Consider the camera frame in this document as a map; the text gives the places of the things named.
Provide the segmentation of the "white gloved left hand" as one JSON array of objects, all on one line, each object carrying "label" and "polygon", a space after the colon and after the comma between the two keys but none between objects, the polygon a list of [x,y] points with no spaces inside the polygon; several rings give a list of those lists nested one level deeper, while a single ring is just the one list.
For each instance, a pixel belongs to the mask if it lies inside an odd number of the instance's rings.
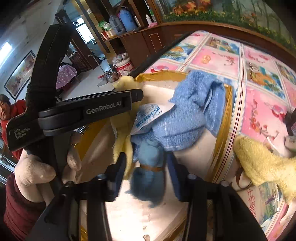
[{"label": "white gloved left hand", "polygon": [[[76,173],[81,170],[82,162],[74,148],[81,140],[81,134],[73,132],[70,148],[67,152],[67,164],[62,172],[62,182],[74,181]],[[15,195],[11,196],[20,206],[45,203],[49,205],[54,195],[49,182],[56,177],[56,171],[48,164],[41,162],[36,155],[22,151],[15,169]]]}]

